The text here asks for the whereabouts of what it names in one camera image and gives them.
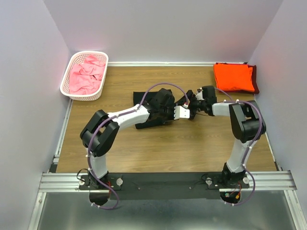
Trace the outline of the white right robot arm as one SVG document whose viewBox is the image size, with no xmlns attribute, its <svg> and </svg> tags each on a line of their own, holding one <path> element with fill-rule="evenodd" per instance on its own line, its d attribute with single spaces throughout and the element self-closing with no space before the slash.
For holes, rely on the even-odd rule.
<svg viewBox="0 0 307 230">
<path fill-rule="evenodd" d="M 198 89 L 197 94 L 189 90 L 187 92 L 188 108 L 190 119 L 193 119 L 197 112 L 230 118 L 235 141 L 230 158 L 217 177 L 218 183 L 230 188 L 243 181 L 250 153 L 261 135 L 266 132 L 266 124 L 254 100 L 218 102 L 215 90 L 213 86 L 203 86 Z"/>
</svg>

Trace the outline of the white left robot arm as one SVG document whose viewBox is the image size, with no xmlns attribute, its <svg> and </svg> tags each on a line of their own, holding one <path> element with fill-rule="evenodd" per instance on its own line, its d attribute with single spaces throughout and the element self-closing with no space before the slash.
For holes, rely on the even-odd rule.
<svg viewBox="0 0 307 230">
<path fill-rule="evenodd" d="M 88 175 L 95 189 L 109 186 L 106 175 L 106 154 L 111 149 L 119 131 L 131 126 L 146 129 L 164 125 L 174 120 L 175 106 L 179 105 L 171 90 L 133 92 L 133 107 L 119 112 L 98 110 L 80 133 L 87 150 Z"/>
</svg>

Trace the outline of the black t-shirt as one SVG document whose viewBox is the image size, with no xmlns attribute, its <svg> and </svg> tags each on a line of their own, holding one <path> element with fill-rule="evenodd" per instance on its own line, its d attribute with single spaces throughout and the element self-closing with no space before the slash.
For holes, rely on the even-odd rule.
<svg viewBox="0 0 307 230">
<path fill-rule="evenodd" d="M 184 105 L 186 102 L 185 96 L 180 98 L 178 101 L 175 101 L 175 97 L 172 94 L 171 90 L 160 89 L 157 92 L 148 92 L 145 96 L 144 102 L 142 105 L 148 109 L 150 115 L 146 122 L 138 123 L 135 125 L 136 129 L 145 129 L 151 127 L 157 127 L 164 125 L 169 122 L 161 122 L 157 119 L 154 119 L 154 113 L 159 109 L 160 106 L 168 106 L 168 105 Z"/>
</svg>

